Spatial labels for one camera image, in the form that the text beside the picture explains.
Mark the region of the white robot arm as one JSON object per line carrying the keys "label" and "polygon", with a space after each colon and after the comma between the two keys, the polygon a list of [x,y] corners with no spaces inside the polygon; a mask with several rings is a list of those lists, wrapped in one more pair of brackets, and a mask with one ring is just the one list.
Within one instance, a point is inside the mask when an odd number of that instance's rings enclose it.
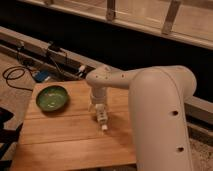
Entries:
{"label": "white robot arm", "polygon": [[196,78],[184,66],[112,72],[101,66],[86,76],[91,103],[104,104],[108,87],[127,89],[138,171],[194,171],[184,102]]}

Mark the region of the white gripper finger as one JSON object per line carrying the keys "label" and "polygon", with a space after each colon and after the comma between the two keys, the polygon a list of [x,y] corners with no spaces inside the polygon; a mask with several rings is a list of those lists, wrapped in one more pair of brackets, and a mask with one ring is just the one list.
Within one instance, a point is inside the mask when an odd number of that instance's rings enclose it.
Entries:
{"label": "white gripper finger", "polygon": [[90,103],[90,104],[89,104],[89,107],[88,107],[88,111],[91,111],[92,109],[93,109],[93,104]]}
{"label": "white gripper finger", "polygon": [[107,112],[108,111],[108,104],[104,104],[104,108],[105,108],[105,111]]}

